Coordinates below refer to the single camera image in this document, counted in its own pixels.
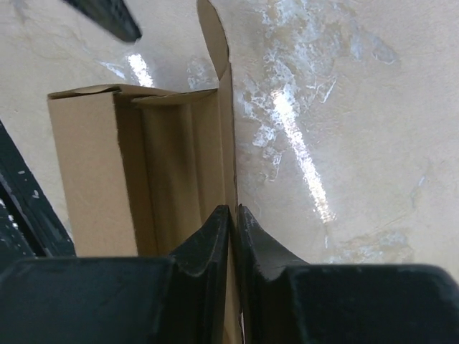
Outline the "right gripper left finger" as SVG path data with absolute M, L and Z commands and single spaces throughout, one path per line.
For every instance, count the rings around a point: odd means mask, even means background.
M 1 275 L 3 343 L 221 343 L 230 210 L 165 257 L 24 259 Z

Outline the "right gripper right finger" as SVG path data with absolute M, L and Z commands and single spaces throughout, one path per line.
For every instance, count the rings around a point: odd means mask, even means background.
M 426 264 L 309 264 L 237 211 L 246 343 L 456 343 L 458 284 Z

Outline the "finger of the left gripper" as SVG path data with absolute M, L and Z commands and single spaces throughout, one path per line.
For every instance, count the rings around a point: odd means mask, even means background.
M 133 44 L 142 37 L 141 28 L 122 0 L 64 0 L 64 2 L 122 42 Z

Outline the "brown cardboard box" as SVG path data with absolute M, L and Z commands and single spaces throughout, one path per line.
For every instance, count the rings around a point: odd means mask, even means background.
M 77 258 L 165 257 L 218 206 L 237 208 L 230 52 L 210 1 L 197 13 L 218 85 L 174 92 L 107 84 L 47 106 Z M 228 241 L 223 341 L 241 343 Z

